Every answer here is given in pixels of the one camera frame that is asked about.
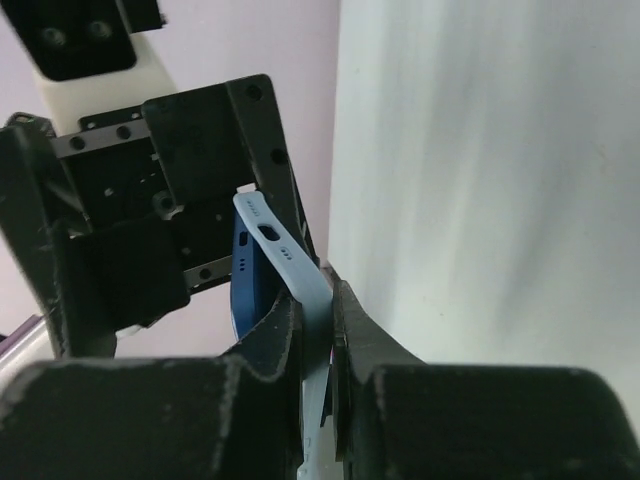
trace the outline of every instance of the white wall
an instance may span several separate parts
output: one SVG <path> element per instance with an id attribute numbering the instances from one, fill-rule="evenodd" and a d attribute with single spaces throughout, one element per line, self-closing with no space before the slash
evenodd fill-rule
<path id="1" fill-rule="evenodd" d="M 424 360 L 570 364 L 640 425 L 640 3 L 343 0 L 329 259 Z"/>
<path id="2" fill-rule="evenodd" d="M 329 183 L 338 37 L 338 0 L 160 0 L 169 25 L 149 34 L 182 90 L 256 73 L 275 84 L 287 143 L 314 241 L 328 236 Z M 15 111 L 47 116 L 30 65 L 0 16 L 0 122 Z M 198 355 L 233 341 L 229 291 L 193 298 L 149 331 L 121 342 L 123 355 Z M 0 332 L 37 310 L 0 244 Z"/>

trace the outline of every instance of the blue phone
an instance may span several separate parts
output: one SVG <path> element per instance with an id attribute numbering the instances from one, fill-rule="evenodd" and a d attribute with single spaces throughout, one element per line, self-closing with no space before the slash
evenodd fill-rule
<path id="1" fill-rule="evenodd" d="M 298 469 L 298 479 L 313 479 L 318 473 L 318 435 L 333 344 L 333 292 L 313 260 L 271 211 L 261 192 L 238 193 L 233 203 L 249 234 L 293 298 L 302 304 L 304 462 Z"/>
<path id="2" fill-rule="evenodd" d="M 231 262 L 231 321 L 241 339 L 269 313 L 282 280 L 237 213 Z"/>

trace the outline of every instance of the background wall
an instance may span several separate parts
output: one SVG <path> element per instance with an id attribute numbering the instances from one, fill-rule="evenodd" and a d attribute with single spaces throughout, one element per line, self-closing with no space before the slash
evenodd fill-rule
<path id="1" fill-rule="evenodd" d="M 591 368 L 640 426 L 640 3 L 340 22 L 336 270 L 424 360 Z"/>
<path id="2" fill-rule="evenodd" d="M 160 0 L 169 24 L 153 45 L 181 90 L 269 74 L 274 82 L 300 192 L 319 255 L 328 237 L 338 0 Z M 15 111 L 47 116 L 31 67 L 0 17 L 0 119 Z M 0 244 L 0 332 L 37 311 Z M 123 340 L 120 355 L 199 355 L 233 342 L 229 291 L 219 287 L 153 329 Z"/>

